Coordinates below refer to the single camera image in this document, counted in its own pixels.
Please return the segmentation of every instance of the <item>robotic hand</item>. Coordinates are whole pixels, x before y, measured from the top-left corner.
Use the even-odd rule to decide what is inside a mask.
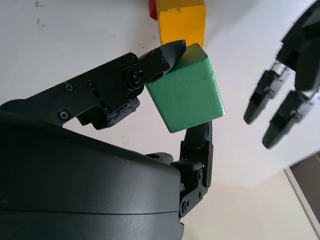
[[[0,106],[1,240],[178,240],[180,219],[211,184],[212,123],[187,129],[179,161],[63,129],[97,129],[134,112],[146,83],[172,69],[184,41],[132,53],[28,99]]]
[[[320,0],[297,20],[282,43],[274,65],[263,73],[244,114],[245,122],[251,124],[295,71],[295,90],[288,93],[263,137],[262,143],[268,149],[288,134],[294,124],[300,123],[320,100]],[[304,91],[312,94],[308,97]]]

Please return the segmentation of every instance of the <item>wooden block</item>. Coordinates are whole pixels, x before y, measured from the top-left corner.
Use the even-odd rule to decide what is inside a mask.
[[[186,40],[186,45],[205,41],[207,7],[203,0],[157,0],[161,44]]]
[[[225,114],[210,60],[197,43],[186,48],[169,73],[146,87],[170,133]]]

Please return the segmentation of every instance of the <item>red block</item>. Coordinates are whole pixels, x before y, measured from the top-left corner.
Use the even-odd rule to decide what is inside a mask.
[[[156,0],[149,0],[149,13],[152,19],[158,20]]]

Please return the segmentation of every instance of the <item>green cube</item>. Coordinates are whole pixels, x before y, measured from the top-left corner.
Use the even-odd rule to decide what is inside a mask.
[[[170,133],[225,115],[208,55],[197,43],[186,48],[169,73],[146,87]]]

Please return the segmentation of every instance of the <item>yellow wooden block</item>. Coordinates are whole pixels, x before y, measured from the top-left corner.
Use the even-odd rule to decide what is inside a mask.
[[[161,44],[186,40],[204,46],[207,7],[203,0],[157,0]]]

